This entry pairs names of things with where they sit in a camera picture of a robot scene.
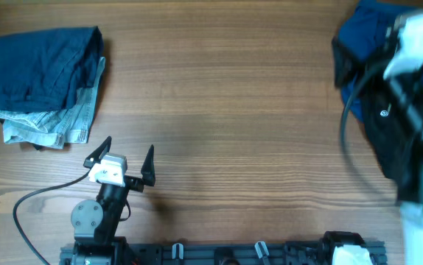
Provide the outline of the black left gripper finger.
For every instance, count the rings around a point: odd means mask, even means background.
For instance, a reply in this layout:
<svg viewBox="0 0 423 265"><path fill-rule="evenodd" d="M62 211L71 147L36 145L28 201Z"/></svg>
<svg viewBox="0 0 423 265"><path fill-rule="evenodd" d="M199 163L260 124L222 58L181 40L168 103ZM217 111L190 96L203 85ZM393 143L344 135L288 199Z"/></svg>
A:
<svg viewBox="0 0 423 265"><path fill-rule="evenodd" d="M154 151L155 148L151 145L141 168L142 180L145 186L155 185Z"/></svg>
<svg viewBox="0 0 423 265"><path fill-rule="evenodd" d="M112 137L108 136L85 160L83 166L91 169L95 163L100 163L102 158L110 151Z"/></svg>

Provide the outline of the dark blue shorts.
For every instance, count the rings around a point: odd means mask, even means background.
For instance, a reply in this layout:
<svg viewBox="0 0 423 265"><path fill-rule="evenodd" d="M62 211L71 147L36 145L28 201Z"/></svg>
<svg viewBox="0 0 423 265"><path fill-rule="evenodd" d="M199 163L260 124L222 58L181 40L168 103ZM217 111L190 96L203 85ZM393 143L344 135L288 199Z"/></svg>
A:
<svg viewBox="0 0 423 265"><path fill-rule="evenodd" d="M96 26L0 37L0 110L41 112L73 107L77 90L96 79L103 51Z"/></svg>

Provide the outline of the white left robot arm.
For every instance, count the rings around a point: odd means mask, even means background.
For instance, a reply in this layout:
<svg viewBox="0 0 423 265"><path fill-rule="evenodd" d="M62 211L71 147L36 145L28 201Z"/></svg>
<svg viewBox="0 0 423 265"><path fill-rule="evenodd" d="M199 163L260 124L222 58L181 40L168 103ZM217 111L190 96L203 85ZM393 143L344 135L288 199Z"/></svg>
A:
<svg viewBox="0 0 423 265"><path fill-rule="evenodd" d="M95 199L78 203L71 212L74 248L70 264L137 264L135 252L116 230L129 208L130 191L143 192L155 185L154 146L148 149L141 177L126 175L127 158L110 152L112 138L107 137L85 160L87 177L99 183Z"/></svg>

